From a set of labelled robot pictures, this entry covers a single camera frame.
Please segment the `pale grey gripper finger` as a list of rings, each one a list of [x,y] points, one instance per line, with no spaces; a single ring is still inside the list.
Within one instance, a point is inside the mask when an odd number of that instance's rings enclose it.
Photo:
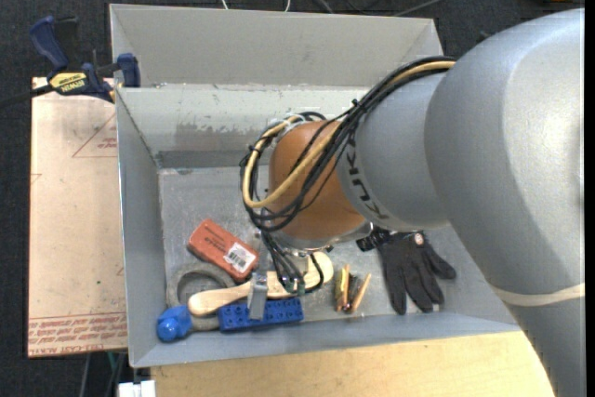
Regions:
[[[267,273],[257,272],[250,282],[247,306],[250,320],[262,320],[268,295]]]

